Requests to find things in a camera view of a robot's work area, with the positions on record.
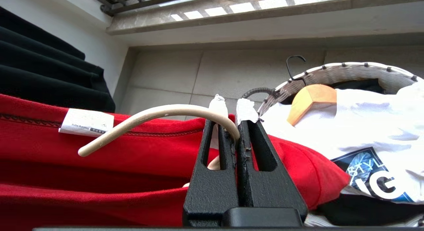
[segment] beige tile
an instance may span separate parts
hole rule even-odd
[[[424,77],[424,46],[331,49],[325,63],[377,62],[403,68]]]
[[[138,55],[130,84],[191,93],[201,51],[150,51]]]
[[[288,56],[300,54],[306,63],[294,58],[290,61],[294,75],[320,66],[324,50],[235,50],[205,51],[194,86],[194,94],[220,94],[226,98],[240,98],[256,87],[274,88],[289,79],[286,69]],[[263,101],[265,94],[255,94],[253,101]]]
[[[192,97],[191,97],[190,104],[202,106],[202,107],[209,107],[209,103],[213,98],[214,98],[213,96],[204,96],[204,95],[193,94]],[[237,99],[226,98],[225,103],[227,105],[228,113],[229,114],[236,114]],[[259,107],[261,106],[261,104],[262,104],[262,102],[255,102],[254,108],[256,110],[258,110]],[[187,116],[186,120],[194,119],[194,118],[195,117],[193,117],[193,116]]]
[[[122,103],[121,111],[123,114],[134,115],[152,107],[168,104],[189,104],[190,97],[191,94],[181,92],[129,87]],[[166,118],[184,120],[185,116],[171,116]]]

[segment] graphic print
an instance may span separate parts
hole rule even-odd
[[[374,148],[353,151],[331,160],[350,175],[349,184],[385,201],[413,202],[378,158]]]

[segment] white tape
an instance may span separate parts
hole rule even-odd
[[[216,113],[221,114],[222,116],[228,117],[228,109],[225,105],[225,98],[219,96],[219,94],[215,94],[215,98],[209,103],[209,109],[213,110]],[[218,124],[213,126],[212,130],[212,139],[210,148],[219,149],[218,144]]]
[[[241,121],[252,121],[256,123],[259,120],[259,115],[253,106],[255,106],[255,102],[245,98],[240,98],[237,101],[237,108],[236,108],[237,126],[240,125]]]

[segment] white wall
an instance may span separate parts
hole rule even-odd
[[[73,6],[69,1],[0,0],[0,6],[85,53],[87,62],[104,69],[107,86],[113,95],[128,45],[105,33],[104,24],[108,21],[107,17],[99,14],[90,17],[90,12],[78,10],[79,7]],[[85,8],[91,4],[94,9],[100,10],[99,2],[82,1],[85,2]]]

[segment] clothing label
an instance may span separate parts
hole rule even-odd
[[[107,113],[70,108],[59,132],[99,137],[113,128],[113,120],[114,116]]]
[[[381,200],[413,202],[378,158],[374,148],[353,151],[331,160],[350,175],[350,186]]]

